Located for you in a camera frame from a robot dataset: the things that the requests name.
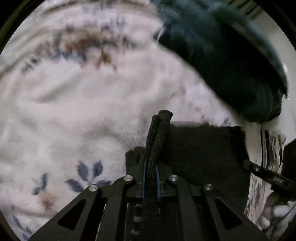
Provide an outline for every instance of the blue leaf print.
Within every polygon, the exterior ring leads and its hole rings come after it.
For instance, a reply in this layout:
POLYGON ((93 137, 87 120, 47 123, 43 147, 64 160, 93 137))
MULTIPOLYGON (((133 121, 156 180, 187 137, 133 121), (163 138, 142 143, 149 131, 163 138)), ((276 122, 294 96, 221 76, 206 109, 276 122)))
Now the blue leaf print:
POLYGON ((66 183, 70 185, 74 192, 82 192, 84 190, 83 186, 74 179, 69 179, 66 181, 66 183))
POLYGON ((12 216, 12 218, 13 218, 15 224, 22 230, 22 226, 20 224, 19 219, 16 216, 14 216, 14 215, 12 216))
POLYGON ((29 240, 29 237, 27 234, 22 234, 22 238, 25 240, 25 241, 28 241, 29 240))
POLYGON ((87 176, 89 175, 89 169, 87 168, 87 166, 83 162, 79 161, 77 170, 78 170, 79 176, 81 176, 81 178, 84 181, 88 182, 87 176))
POLYGON ((41 187, 41 189, 45 190, 46 185, 47 185, 47 174, 43 174, 42 175, 42 187, 41 187))
POLYGON ((96 183, 96 185, 99 186, 100 188, 108 186, 110 184, 111 184, 111 181, 107 181, 107 180, 101 180, 96 183))
POLYGON ((32 195, 38 195, 39 192, 40 192, 40 188, 34 188, 33 192, 32 192, 32 195))
POLYGON ((26 227, 26 231, 27 231, 27 233, 30 234, 30 235, 33 234, 33 232, 32 232, 28 227, 26 227))
POLYGON ((102 165, 101 161, 96 162, 93 167, 94 177, 99 176, 102 173, 102 171, 103 171, 103 165, 102 165))

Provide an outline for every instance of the silver screw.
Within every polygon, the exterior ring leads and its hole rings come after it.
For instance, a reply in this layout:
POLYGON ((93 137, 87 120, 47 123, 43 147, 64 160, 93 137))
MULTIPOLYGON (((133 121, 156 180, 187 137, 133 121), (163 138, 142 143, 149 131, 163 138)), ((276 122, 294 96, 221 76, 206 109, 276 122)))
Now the silver screw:
POLYGON ((178 177, 177 175, 175 175, 175 174, 170 175, 168 178, 169 178, 171 181, 178 181, 178 180, 179 180, 179 177, 178 177))
POLYGON ((91 191, 91 192, 95 192, 96 190, 98 190, 98 186, 97 185, 90 185, 89 186, 89 190, 91 191))
POLYGON ((130 182, 133 180, 133 176, 131 175, 126 175, 124 178, 123 178, 126 182, 130 182))
POLYGON ((213 188, 214 188, 214 187, 213 187, 212 184, 209 184, 209 183, 208 183, 208 184, 205 184, 205 185, 204 185, 204 189, 206 189, 206 190, 208 190, 208 191, 213 190, 213 188))

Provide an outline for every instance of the triangular cutout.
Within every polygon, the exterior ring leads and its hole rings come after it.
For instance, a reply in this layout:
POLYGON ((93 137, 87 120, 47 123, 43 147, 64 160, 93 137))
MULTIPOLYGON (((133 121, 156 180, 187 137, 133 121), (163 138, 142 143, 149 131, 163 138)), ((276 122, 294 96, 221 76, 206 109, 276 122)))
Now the triangular cutout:
POLYGON ((215 199, 215 203, 226 230, 242 225, 242 220, 221 199, 215 199))
POLYGON ((74 230, 85 204, 86 200, 82 199, 58 221, 58 225, 63 226, 69 230, 74 230))

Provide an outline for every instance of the white wall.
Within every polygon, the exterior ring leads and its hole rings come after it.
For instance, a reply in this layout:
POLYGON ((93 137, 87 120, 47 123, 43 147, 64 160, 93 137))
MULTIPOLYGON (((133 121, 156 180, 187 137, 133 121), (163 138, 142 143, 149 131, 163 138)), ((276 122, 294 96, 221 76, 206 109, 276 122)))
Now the white wall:
POLYGON ((283 101, 280 117, 272 121, 272 123, 278 123, 281 131, 287 136, 286 144, 288 144, 296 138, 296 51, 283 31, 268 14, 263 12, 254 22, 269 38, 288 69, 290 98, 283 101))

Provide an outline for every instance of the dark teal cloth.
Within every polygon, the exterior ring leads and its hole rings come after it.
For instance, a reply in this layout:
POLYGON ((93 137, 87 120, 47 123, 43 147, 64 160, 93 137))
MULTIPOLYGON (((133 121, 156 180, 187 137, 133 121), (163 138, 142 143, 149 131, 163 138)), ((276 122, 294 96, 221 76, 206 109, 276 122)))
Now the dark teal cloth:
POLYGON ((155 39, 191 64, 216 94, 249 121, 281 113, 283 65, 269 41, 237 10, 209 0, 155 0, 155 39))

